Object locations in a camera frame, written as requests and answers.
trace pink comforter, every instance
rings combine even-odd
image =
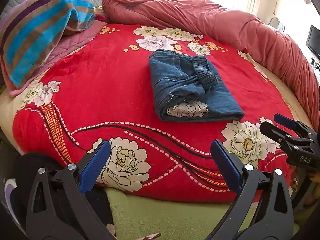
[[[180,28],[248,52],[295,93],[318,127],[318,84],[312,67],[288,35],[254,15],[208,0],[103,0],[102,7],[110,22]]]

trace television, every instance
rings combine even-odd
[[[320,59],[320,30],[311,25],[306,45]]]

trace blue denim pants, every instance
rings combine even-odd
[[[171,122],[239,120],[244,112],[205,56],[158,49],[149,57],[156,114]]]

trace silver bolt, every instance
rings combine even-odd
[[[38,173],[39,174],[42,174],[42,173],[44,173],[45,172],[45,168],[40,168],[39,170],[38,170]]]
[[[278,174],[278,175],[281,175],[281,174],[282,174],[282,171],[281,171],[281,169],[276,169],[276,170],[275,170],[275,173]]]
[[[75,163],[70,163],[69,165],[68,165],[68,170],[74,170],[75,168],[76,168],[76,164]]]
[[[253,166],[251,164],[246,164],[244,166],[244,168],[247,170],[247,171],[252,171],[253,170]]]

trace beige bedsheet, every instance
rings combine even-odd
[[[312,127],[311,122],[310,122],[307,114],[305,113],[302,106],[299,104],[294,93],[279,78],[277,78],[273,73],[271,73],[269,70],[267,70],[263,66],[254,62],[249,55],[246,55],[246,56],[247,56],[247,59],[250,62],[252,62],[255,66],[260,67],[260,69],[263,71],[263,73],[278,88],[280,94],[282,95],[284,102],[290,108],[293,118],[296,120],[300,120],[301,122],[305,123],[309,127]],[[40,75],[38,78],[36,78],[30,84],[30,86],[32,86],[32,84],[34,82],[37,83],[42,78],[43,75],[44,75],[44,73],[42,75]],[[0,127],[1,127],[2,131],[4,132],[4,134],[6,135],[6,137],[8,138],[8,140],[12,143],[12,145],[16,149],[18,149],[18,151],[20,153],[21,153],[21,151],[20,151],[16,141],[13,138],[12,123],[13,123],[15,113],[21,108],[22,99],[25,97],[27,92],[28,92],[28,88],[25,89],[24,92],[22,92],[20,95],[18,95],[15,98],[9,97],[9,91],[7,89],[4,89],[3,92],[0,94]]]

